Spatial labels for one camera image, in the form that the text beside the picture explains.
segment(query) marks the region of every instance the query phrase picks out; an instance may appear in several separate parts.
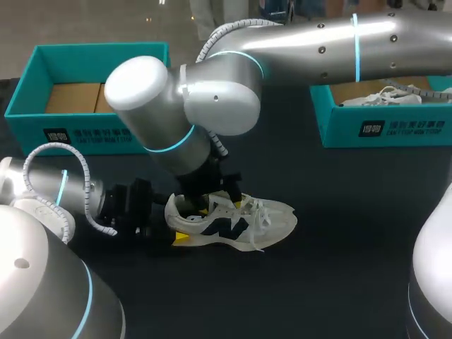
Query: black table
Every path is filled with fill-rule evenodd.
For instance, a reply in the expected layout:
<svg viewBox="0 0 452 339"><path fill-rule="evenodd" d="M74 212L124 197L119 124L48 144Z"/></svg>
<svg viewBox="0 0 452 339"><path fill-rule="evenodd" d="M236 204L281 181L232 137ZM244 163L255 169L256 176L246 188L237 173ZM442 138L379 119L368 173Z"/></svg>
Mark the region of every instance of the black table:
<svg viewBox="0 0 452 339"><path fill-rule="evenodd" d="M0 156L21 156L0 122ZM412 247L449 181L452 150L324 149L307 88L264 90L256 128L222 140L243 190L290 204L298 226L264 254L206 246L158 256L77 242L124 305L126 337L406 338ZM87 160L108 186L141 177L177 190L147 156ZM38 161L81 171L74 157Z"/></svg>

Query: white sneaker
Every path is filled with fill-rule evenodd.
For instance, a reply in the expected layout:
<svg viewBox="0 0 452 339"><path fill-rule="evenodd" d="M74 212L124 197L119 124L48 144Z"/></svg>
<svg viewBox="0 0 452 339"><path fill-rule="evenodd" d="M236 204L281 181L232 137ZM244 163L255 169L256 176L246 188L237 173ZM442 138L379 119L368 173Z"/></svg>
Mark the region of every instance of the white sneaker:
<svg viewBox="0 0 452 339"><path fill-rule="evenodd" d="M286 238L297 225L294 209L284 203L256 199L243 194L242 207L235 208L222 192L209 195L207 216L193 215L184 196L172 194L165 207L165 219L172 229L187 234L175 246L203 246L222 242L239 251L262 251Z"/></svg>

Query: black logo label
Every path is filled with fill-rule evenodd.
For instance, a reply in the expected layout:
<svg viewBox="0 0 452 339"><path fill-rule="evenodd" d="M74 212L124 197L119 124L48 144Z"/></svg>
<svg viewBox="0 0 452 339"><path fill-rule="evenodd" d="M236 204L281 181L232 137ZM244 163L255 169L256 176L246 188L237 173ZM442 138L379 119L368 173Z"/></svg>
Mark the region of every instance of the black logo label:
<svg viewBox="0 0 452 339"><path fill-rule="evenodd" d="M238 237L248 228L248 223L244 218L240 218L237 224L231 229L232 222L228 218L215 219L204 231L202 235L218 235L222 238L237 240Z"/></svg>
<svg viewBox="0 0 452 339"><path fill-rule="evenodd" d="M50 143L71 144L68 131L66 129L43 129L45 137Z"/></svg>
<svg viewBox="0 0 452 339"><path fill-rule="evenodd" d="M380 136L383 132L384 120L363 121L359 130L359 137Z"/></svg>

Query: robotic arm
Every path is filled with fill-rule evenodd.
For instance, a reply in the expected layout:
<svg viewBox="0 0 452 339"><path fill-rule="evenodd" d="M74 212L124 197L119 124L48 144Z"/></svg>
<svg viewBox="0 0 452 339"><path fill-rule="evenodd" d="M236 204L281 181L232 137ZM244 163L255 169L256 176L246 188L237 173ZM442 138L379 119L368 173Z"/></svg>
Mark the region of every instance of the robotic arm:
<svg viewBox="0 0 452 339"><path fill-rule="evenodd" d="M243 20L218 28L199 62L167 70L155 58L131 59L108 78L105 97L153 159L203 210L202 195L224 185L215 133L252 129L263 85L327 85L452 72L449 14L391 11L280 26ZM208 137L214 136L214 142ZM409 288L410 339L452 338L450 188L417 240Z"/></svg>
<svg viewBox="0 0 452 339"><path fill-rule="evenodd" d="M154 161L179 180L184 194L199 210L206 208L204 194L221 189L238 206L242 199L239 176L222 174L220 161L227 151L215 134L239 135L254 127L263 85L326 85L395 76L448 75L452 68L451 19L439 12L394 11L289 26L243 20L218 28L197 64L167 69L150 56L126 61L108 78L105 97ZM1 203L10 203L24 189L21 166L11 159L0 163L0 172L6 173L0 177ZM57 196L64 181L61 173L47 170L37 169L30 176L33 182L39 181L37 178L58 178L42 189L37 185L37 190L48 197ZM91 182L94 189L86 193L86 182L72 174L69 178L72 194L61 200L61 207L68 212L88 209L96 215L111 204L107 197L113 195L104 195L102 182ZM91 197L88 207L81 203L87 196ZM449 188L415 246L408 292L410 339L452 338L451 204ZM36 336L39 330L29 321L30 314L39 314L41 323L51 324L62 304L76 305L77 314L73 312L69 320L82 322L67 326L67 319L62 319L65 326L50 326L56 331L51 336L67 337L75 329L72 338L90 338L92 333L98 338L123 338L124 313L111 291L51 232L44 231L39 221L18 209L0 207L2 220L7 220L6 227L0 227L0 243L11 238L4 241L6 256L0 258L0 264L10 268L0 270L0 283L2 278L10 282L0 284L0 299L16 306L15 300L20 300L19 308L8 310L9 318L0 321L0 338L29 333ZM43 255L41 266L28 270L27 262L16 260L22 258L22 252L19 255L14 251L31 251L34 258L33 251L40 248L48 249L36 254L38 258ZM16 260L17 270L10 259ZM68 275L56 275L63 267L69 269ZM50 282L54 292L49 297L49 289L41 287ZM100 297L93 297L93 286L101 291ZM82 303L72 300L80 291L85 297ZM45 311L36 312L43 304ZM40 335L49 337L48 333Z"/></svg>

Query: cylindrical joint housing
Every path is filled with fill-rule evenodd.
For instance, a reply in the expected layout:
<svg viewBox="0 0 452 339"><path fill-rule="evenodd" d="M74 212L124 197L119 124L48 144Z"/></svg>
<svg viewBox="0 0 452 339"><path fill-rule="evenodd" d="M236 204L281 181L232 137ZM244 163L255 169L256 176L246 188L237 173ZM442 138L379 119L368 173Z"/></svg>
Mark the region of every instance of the cylindrical joint housing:
<svg viewBox="0 0 452 339"><path fill-rule="evenodd" d="M408 291L410 339L452 338L452 185L417 236Z"/></svg>
<svg viewBox="0 0 452 339"><path fill-rule="evenodd" d="M179 69L167 70L151 56L130 59L107 79L105 97L154 161L174 175L196 170L210 155L205 131L185 117Z"/></svg>
<svg viewBox="0 0 452 339"><path fill-rule="evenodd" d="M0 162L0 204L9 205L15 198L27 192L23 181L24 160L5 157ZM57 201L70 212L85 213L85 180L81 175L45 167L35 162L30 167L30 182L35 191L44 198ZM90 212L99 215L105 200L104 185L91 179Z"/></svg>
<svg viewBox="0 0 452 339"><path fill-rule="evenodd" d="M0 206L0 339L123 339L121 302L31 215Z"/></svg>
<svg viewBox="0 0 452 339"><path fill-rule="evenodd" d="M246 133L256 125L263 70L251 56L222 51L187 67L186 80L184 109L192 124L226 136Z"/></svg>

